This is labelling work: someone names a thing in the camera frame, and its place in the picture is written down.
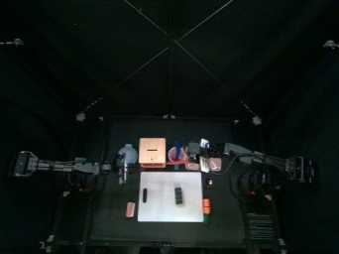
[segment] green object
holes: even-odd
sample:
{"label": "green object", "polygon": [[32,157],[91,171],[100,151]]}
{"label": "green object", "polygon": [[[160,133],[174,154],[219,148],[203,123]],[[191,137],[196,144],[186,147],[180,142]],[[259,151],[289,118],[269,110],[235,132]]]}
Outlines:
{"label": "green object", "polygon": [[210,214],[204,214],[204,225],[206,226],[210,225],[210,221],[211,221]]}

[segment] red object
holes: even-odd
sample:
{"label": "red object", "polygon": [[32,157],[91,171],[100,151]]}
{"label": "red object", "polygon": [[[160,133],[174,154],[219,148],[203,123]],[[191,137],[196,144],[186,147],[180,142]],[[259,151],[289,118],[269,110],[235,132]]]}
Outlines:
{"label": "red object", "polygon": [[211,214],[211,201],[208,198],[203,199],[204,214]]}
{"label": "red object", "polygon": [[134,210],[135,210],[135,202],[127,203],[127,210],[126,210],[126,217],[132,218],[134,217]]}

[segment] box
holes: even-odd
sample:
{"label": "box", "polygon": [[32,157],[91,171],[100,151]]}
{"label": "box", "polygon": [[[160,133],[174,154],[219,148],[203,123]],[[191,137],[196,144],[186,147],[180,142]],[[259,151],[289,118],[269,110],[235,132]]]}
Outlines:
{"label": "box", "polygon": [[166,168],[164,138],[140,138],[139,164],[143,168]]}

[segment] orange object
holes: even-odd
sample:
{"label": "orange object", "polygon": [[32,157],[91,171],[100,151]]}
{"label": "orange object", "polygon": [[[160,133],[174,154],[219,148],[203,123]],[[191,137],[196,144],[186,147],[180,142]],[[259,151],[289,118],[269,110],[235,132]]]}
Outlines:
{"label": "orange object", "polygon": [[164,138],[140,138],[139,164],[143,168],[166,168]]}
{"label": "orange object", "polygon": [[204,214],[211,214],[211,201],[208,198],[203,199]]}

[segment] ceiling light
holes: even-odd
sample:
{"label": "ceiling light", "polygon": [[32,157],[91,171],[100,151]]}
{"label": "ceiling light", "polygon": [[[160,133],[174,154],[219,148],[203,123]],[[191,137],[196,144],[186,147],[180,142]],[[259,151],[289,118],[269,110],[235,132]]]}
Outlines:
{"label": "ceiling light", "polygon": [[15,45],[15,46],[24,46],[24,42],[22,39],[15,39],[14,42],[0,42],[0,45]]}
{"label": "ceiling light", "polygon": [[335,49],[335,48],[339,48],[339,45],[335,44],[334,41],[327,41],[327,42],[325,43],[323,47]]}

